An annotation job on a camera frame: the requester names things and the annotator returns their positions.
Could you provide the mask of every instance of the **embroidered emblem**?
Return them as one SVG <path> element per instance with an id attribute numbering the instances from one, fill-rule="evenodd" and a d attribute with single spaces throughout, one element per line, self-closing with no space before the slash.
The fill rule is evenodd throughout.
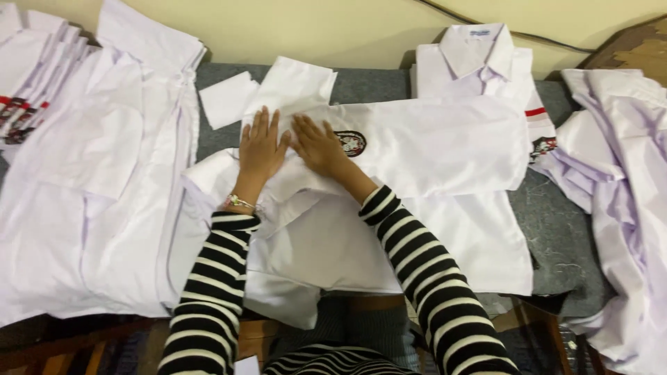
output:
<path id="1" fill-rule="evenodd" d="M 546 155 L 549 151 L 552 151 L 557 147 L 556 137 L 540 137 L 533 141 L 533 152 L 530 153 L 530 160 L 528 164 L 533 164 L 537 161 L 540 155 Z"/>
<path id="2" fill-rule="evenodd" d="M 343 150 L 348 157 L 359 156 L 366 149 L 366 138 L 363 134 L 354 130 L 335 131 Z"/>

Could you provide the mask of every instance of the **right hand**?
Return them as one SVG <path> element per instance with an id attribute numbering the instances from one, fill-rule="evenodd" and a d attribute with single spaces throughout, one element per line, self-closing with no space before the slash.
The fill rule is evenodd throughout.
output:
<path id="1" fill-rule="evenodd" d="M 354 163 L 348 158 L 331 124 L 323 121 L 325 131 L 318 129 L 306 115 L 294 115 L 292 127 L 297 139 L 292 148 L 301 156 L 308 168 L 324 177 L 338 179 Z"/>

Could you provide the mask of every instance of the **bracelet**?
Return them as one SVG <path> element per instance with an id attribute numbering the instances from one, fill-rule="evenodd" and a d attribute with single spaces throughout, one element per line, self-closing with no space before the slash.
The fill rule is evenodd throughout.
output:
<path id="1" fill-rule="evenodd" d="M 229 194 L 227 196 L 227 199 L 225 200 L 225 203 L 222 205 L 223 207 L 227 206 L 243 206 L 251 209 L 255 209 L 255 206 L 251 205 L 250 203 L 239 199 L 239 196 L 236 194 Z"/>

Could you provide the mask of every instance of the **wooden board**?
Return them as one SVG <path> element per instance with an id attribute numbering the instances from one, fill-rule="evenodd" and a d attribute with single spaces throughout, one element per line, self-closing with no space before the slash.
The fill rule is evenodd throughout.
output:
<path id="1" fill-rule="evenodd" d="M 580 69 L 641 69 L 667 87 L 667 15 L 621 30 Z"/>

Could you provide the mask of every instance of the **person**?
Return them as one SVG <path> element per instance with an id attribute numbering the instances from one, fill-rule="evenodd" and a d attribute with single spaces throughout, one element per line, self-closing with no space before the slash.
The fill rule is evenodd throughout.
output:
<path id="1" fill-rule="evenodd" d="M 295 139 L 291 140 L 287 131 L 278 143 L 278 120 L 276 111 L 269 124 L 269 111 L 264 107 L 255 115 L 253 126 L 243 128 L 236 185 L 231 198 L 213 214 L 210 236 L 174 309 L 159 374 L 233 374 L 248 241 L 261 224 L 254 205 L 266 181 L 281 167 L 289 146 L 308 168 L 336 180 L 359 202 L 361 219 L 376 231 L 406 298 L 418 314 L 440 374 L 520 374 L 445 247 L 403 207 L 388 186 L 376 185 L 356 166 L 330 124 L 324 122 L 322 131 L 310 118 L 295 115 Z M 322 299 L 320 312 L 324 312 L 322 303 L 328 300 Z M 322 320 L 320 315 L 314 331 Z M 401 330 L 391 327 L 378 329 L 382 322 L 367 323 L 368 334 L 360 333 L 366 342 L 372 342 L 377 331 L 401 334 Z M 302 332 L 307 336 L 310 331 Z M 368 348 L 357 342 L 342 342 L 344 335 L 338 337 L 322 342 L 305 340 L 303 347 L 283 348 L 263 373 L 417 373 L 418 368 L 406 361 L 398 363 L 406 356 L 395 359 L 396 353 L 383 353 L 382 345 Z"/>

